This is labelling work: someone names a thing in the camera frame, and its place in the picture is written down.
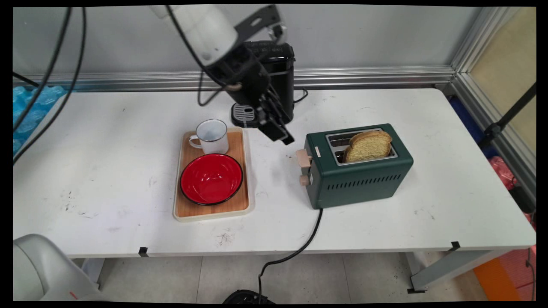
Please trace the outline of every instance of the black bowl rim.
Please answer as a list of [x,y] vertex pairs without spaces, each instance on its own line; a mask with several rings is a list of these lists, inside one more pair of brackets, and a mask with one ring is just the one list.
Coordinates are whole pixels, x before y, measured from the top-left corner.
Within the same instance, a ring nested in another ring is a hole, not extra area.
[[[240,183],[239,183],[239,185],[238,185],[238,188],[236,188],[236,190],[234,191],[234,193],[231,194],[227,199],[224,199],[223,201],[219,201],[219,202],[214,202],[214,203],[200,203],[200,202],[196,202],[196,201],[192,200],[191,198],[189,198],[189,197],[185,194],[185,191],[182,189],[181,180],[182,180],[182,175],[185,173],[186,167],[190,166],[190,164],[191,164],[192,162],[194,162],[195,160],[197,160],[198,158],[204,157],[204,156],[208,156],[208,155],[223,155],[223,156],[226,156],[226,157],[231,158],[232,160],[234,160],[234,161],[236,162],[236,164],[237,164],[238,167],[240,168],[240,173],[242,174],[242,177],[241,177],[241,179],[240,179]],[[185,166],[185,169],[182,170],[181,175],[179,176],[179,185],[178,185],[178,186],[179,186],[179,189],[181,190],[182,195],[185,196],[185,198],[187,198],[190,202],[195,203],[195,204],[200,205],[200,206],[215,206],[215,205],[217,205],[217,204],[221,204],[221,203],[223,203],[223,202],[226,202],[226,201],[228,201],[230,198],[232,198],[232,197],[239,191],[240,187],[242,187],[242,183],[243,183],[243,169],[242,169],[242,166],[240,165],[240,163],[238,163],[238,161],[237,161],[234,157],[232,157],[232,156],[230,156],[230,155],[227,155],[227,154],[221,154],[221,153],[209,153],[209,154],[205,154],[205,155],[198,156],[198,157],[194,158],[190,163],[188,163],[188,164]]]

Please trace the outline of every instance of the gray wall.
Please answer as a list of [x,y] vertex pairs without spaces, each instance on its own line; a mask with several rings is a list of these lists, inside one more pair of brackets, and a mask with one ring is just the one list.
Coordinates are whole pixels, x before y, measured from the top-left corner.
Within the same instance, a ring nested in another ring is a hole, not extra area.
[[[261,4],[221,4],[235,25]],[[480,8],[280,4],[297,68],[448,65]],[[43,73],[64,8],[13,9],[13,70]],[[81,35],[73,10],[54,73],[72,73]],[[254,39],[267,39],[263,31]],[[82,72],[195,71],[181,39],[146,6],[88,8]]]

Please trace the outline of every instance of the red bag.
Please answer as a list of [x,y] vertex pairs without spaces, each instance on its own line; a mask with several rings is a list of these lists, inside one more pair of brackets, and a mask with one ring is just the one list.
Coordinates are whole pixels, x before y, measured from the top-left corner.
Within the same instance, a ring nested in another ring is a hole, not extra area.
[[503,159],[500,156],[493,156],[489,160],[489,163],[498,174],[504,186],[506,186],[506,189],[511,190],[514,187],[514,184],[517,183],[517,180],[514,177],[512,171],[510,171],[506,163],[503,161]]

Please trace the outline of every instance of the wooden tray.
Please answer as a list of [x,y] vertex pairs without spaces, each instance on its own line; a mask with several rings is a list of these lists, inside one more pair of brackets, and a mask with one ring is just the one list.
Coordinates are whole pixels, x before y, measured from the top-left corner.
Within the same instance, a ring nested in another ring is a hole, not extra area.
[[202,149],[196,149],[189,144],[189,137],[196,132],[186,132],[182,136],[181,152],[179,154],[179,169],[177,171],[177,183],[175,185],[175,197],[173,204],[173,216],[178,221],[197,221],[213,218],[245,215],[253,210],[253,197],[248,185],[248,161],[249,147],[240,127],[231,127],[227,131],[229,139],[229,151],[227,155],[233,157],[243,170],[243,182],[238,192],[228,201],[214,206],[200,206],[189,201],[181,192],[180,177],[182,171],[195,158],[204,155]]

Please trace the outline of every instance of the toast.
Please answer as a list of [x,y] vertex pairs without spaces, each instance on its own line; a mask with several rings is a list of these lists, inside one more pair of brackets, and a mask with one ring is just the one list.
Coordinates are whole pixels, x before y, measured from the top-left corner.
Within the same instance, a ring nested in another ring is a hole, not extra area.
[[390,153],[392,137],[382,130],[371,130],[355,135],[344,151],[345,163],[386,157]]

